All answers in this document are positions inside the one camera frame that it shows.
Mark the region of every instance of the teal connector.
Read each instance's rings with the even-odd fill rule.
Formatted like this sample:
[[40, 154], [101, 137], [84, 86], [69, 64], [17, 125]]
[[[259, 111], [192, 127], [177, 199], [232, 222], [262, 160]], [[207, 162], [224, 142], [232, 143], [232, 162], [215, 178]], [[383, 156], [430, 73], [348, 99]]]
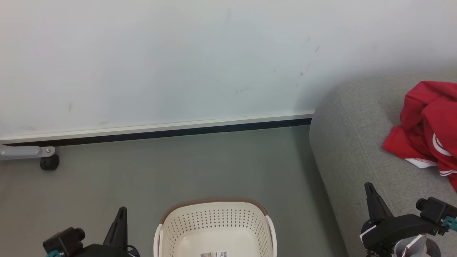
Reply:
[[443, 226], [450, 230], [457, 231], [457, 220], [449, 216], [446, 216], [446, 218], [443, 221]]
[[46, 255], [46, 257], [60, 257], [60, 252], [58, 250], [54, 250]]

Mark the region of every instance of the gray sofa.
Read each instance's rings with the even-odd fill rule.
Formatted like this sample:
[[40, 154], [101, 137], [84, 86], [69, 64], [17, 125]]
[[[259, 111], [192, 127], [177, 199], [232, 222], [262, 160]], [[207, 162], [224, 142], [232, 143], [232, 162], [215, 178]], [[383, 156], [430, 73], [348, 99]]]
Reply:
[[[416, 201], [429, 196], [457, 206], [457, 193], [437, 169], [419, 169], [382, 149], [400, 124], [404, 95], [422, 80], [457, 82], [457, 69], [353, 81], [330, 92], [313, 115], [311, 147], [350, 257], [366, 256], [359, 238], [369, 219], [365, 182], [395, 216], [419, 214]], [[431, 238], [442, 256], [457, 256], [457, 233]]]

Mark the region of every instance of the gray floor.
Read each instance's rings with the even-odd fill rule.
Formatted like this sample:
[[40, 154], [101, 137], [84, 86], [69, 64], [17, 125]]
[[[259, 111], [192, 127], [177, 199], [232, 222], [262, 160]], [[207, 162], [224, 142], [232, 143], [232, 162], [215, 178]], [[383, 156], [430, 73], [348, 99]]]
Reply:
[[0, 166], [0, 252], [44, 256], [42, 242], [69, 226], [102, 243], [120, 206], [129, 243], [152, 256], [154, 232], [172, 205], [249, 197], [269, 212], [278, 256], [346, 256], [308, 142], [309, 126], [58, 148], [60, 166], [38, 159]]

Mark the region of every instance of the white wall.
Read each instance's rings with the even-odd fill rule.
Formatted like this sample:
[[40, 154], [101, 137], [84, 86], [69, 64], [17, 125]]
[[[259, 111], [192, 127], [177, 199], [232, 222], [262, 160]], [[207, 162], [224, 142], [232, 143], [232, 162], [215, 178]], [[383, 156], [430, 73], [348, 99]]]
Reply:
[[0, 137], [313, 111], [333, 86], [457, 60], [454, 0], [15, 0]]

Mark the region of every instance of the black baseboard strip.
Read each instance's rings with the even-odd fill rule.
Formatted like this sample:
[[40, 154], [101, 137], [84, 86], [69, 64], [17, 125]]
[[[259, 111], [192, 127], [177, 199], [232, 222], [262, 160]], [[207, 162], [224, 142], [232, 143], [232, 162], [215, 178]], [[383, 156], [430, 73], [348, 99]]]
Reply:
[[310, 123], [311, 123], [311, 118], [306, 118], [306, 119], [294, 119], [294, 120], [283, 120], [283, 121], [269, 121], [269, 122], [248, 123], [248, 124], [225, 125], [225, 126], [205, 127], [205, 128], [192, 128], [192, 129], [186, 128], [186, 129], [177, 129], [177, 130], [133, 133], [133, 134], [85, 137], [85, 138], [75, 138], [75, 139], [59, 139], [59, 140], [49, 140], [49, 141], [16, 143], [16, 144], [8, 144], [8, 145], [9, 146], [84, 145], [84, 144], [93, 144], [93, 143], [175, 137], [175, 136], [185, 136], [185, 135], [210, 134], [210, 133], [219, 133], [219, 132], [233, 132], [233, 131], [242, 131], [242, 130], [271, 129], [271, 128], [273, 129], [273, 128], [280, 128], [280, 127], [293, 127], [293, 126], [300, 126], [300, 125], [309, 125]]

